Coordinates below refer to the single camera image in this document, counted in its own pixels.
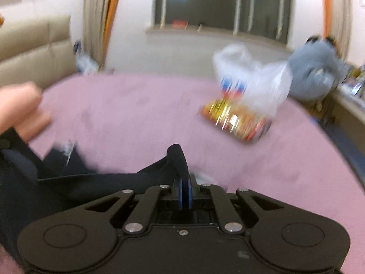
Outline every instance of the window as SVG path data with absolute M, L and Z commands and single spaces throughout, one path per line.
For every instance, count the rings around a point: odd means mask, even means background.
M 287 43 L 291 0 L 156 0 L 155 24 L 182 23 Z

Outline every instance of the floor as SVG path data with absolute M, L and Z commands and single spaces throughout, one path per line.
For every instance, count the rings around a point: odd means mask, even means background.
M 365 189 L 365 156 L 336 125 L 329 124 L 324 128 L 324 131 L 341 151 Z

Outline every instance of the black pants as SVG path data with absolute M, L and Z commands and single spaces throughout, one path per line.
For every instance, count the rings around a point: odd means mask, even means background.
M 0 243 L 20 265 L 16 241 L 31 222 L 123 189 L 141 194 L 151 186 L 172 185 L 177 175 L 187 186 L 189 176 L 178 144 L 136 174 L 96 174 L 77 152 L 67 166 L 62 156 L 53 149 L 41 161 L 13 129 L 0 136 Z

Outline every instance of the yellow package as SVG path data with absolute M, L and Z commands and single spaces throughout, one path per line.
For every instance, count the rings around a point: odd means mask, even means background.
M 242 141 L 258 141 L 271 126 L 270 119 L 228 98 L 207 103 L 200 109 L 200 113 Z

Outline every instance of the window sill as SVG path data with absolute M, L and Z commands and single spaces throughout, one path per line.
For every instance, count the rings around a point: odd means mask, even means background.
M 218 37 L 226 37 L 226 38 L 237 38 L 240 41 L 246 42 L 246 43 L 253 43 L 256 45 L 263 45 L 265 47 L 269 48 L 279 48 L 283 51 L 286 51 L 288 53 L 293 53 L 294 50 L 287 47 L 284 43 L 261 37 L 261 36 L 255 36 L 243 32 L 238 32 L 237 34 L 233 34 L 232 31 L 224 30 L 224 29 L 216 29 L 216 28 L 209 28 L 209 27 L 200 27 L 197 26 L 187 26 L 182 28 L 176 28 L 172 25 L 165 25 L 164 27 L 160 27 L 160 25 L 155 25 L 153 27 L 149 27 L 146 30 L 147 34 L 199 34 L 202 36 L 218 36 Z

